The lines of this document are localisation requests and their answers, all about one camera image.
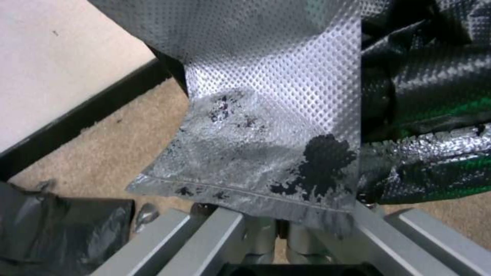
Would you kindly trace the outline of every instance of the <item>dimpled texture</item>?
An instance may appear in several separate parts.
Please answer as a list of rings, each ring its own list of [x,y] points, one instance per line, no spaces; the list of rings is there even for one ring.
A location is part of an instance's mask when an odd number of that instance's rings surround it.
[[[360,199],[442,200],[491,190],[491,124],[365,144]]]
[[[476,121],[476,114],[491,110],[488,76],[489,47],[468,45],[410,52],[393,78],[396,101],[401,103],[393,124],[419,134],[437,131],[439,125],[459,126],[468,121],[466,115],[472,115],[471,122]]]
[[[184,123],[128,190],[349,231],[360,143],[356,1],[91,2],[186,71]],[[319,136],[339,148],[321,158],[336,165],[306,183],[304,151]],[[319,177],[330,186],[317,189]]]

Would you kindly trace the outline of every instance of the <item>black residue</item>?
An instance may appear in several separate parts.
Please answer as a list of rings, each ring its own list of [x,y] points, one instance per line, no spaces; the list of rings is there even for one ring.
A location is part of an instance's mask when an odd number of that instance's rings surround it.
[[[295,169],[289,169],[297,178],[287,182],[287,187],[279,182],[277,186],[271,186],[271,192],[278,194],[295,194],[296,187],[300,187],[306,193],[302,195],[304,200],[309,200],[311,193],[314,197],[325,196],[328,190],[336,192],[336,180],[346,177],[342,168],[356,159],[356,154],[349,150],[347,141],[338,142],[333,135],[319,135],[312,138],[303,152],[305,161]]]
[[[187,187],[179,188],[175,191],[175,193],[180,194],[180,195],[188,195],[188,196],[194,195],[193,193],[191,193],[191,191]]]
[[[251,128],[256,124],[257,118],[245,116],[245,127]]]
[[[215,102],[214,107],[209,112],[208,116],[212,122],[217,122],[228,118],[228,112],[227,96],[223,96]]]
[[[224,192],[218,192],[218,193],[214,194],[213,197],[215,197],[217,199],[226,199],[226,198],[229,198],[229,196],[226,195]]]
[[[481,136],[481,134],[484,132],[485,129],[486,129],[486,127],[484,125],[482,125],[482,124],[478,125],[476,135]]]

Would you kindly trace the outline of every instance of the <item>embossed plastic bag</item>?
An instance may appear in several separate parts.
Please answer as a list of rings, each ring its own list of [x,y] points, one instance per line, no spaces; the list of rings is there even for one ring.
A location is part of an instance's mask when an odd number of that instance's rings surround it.
[[[91,2],[186,71],[185,121],[129,191],[349,231],[360,143],[356,1]]]

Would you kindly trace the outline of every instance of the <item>wrinkled foil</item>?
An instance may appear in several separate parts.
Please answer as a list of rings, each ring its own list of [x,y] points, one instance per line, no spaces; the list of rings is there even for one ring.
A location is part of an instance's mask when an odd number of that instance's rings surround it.
[[[365,144],[360,198],[381,204],[491,190],[491,124]]]
[[[184,65],[189,112],[128,186],[351,228],[360,143],[356,1],[92,0]]]

